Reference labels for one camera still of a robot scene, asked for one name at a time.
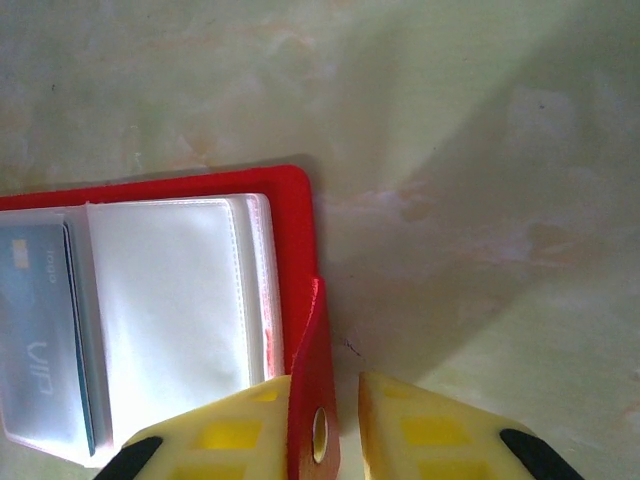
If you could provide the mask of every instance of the red card holder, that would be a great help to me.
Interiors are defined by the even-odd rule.
[[[332,479],[340,464],[338,420],[324,281],[318,274],[311,185],[294,166],[0,197],[0,210],[163,198],[261,193],[270,203],[278,266],[285,371],[291,374],[289,480]],[[326,415],[327,450],[313,457],[316,413]]]

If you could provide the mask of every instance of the blue card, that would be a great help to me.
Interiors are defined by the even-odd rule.
[[[5,431],[93,454],[69,230],[0,226],[0,392]]]

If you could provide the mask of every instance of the red leather cover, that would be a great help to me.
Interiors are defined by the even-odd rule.
[[[324,283],[318,276],[309,179],[298,167],[276,166],[0,197],[0,210],[112,203],[232,193],[269,199],[278,263],[286,372],[292,374],[288,419],[288,476],[333,479],[340,463],[331,345]],[[327,414],[328,447],[313,460],[315,412]]]

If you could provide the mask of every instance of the light patch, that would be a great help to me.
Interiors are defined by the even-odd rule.
[[[29,250],[27,241],[24,238],[14,239],[13,246],[13,264],[16,268],[26,270],[29,268]]]

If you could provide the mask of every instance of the black rubber tip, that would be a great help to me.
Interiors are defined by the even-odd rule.
[[[511,428],[502,430],[500,438],[535,480],[584,480],[544,440]]]
[[[94,480],[134,480],[162,445],[162,438],[148,437],[120,450]]]

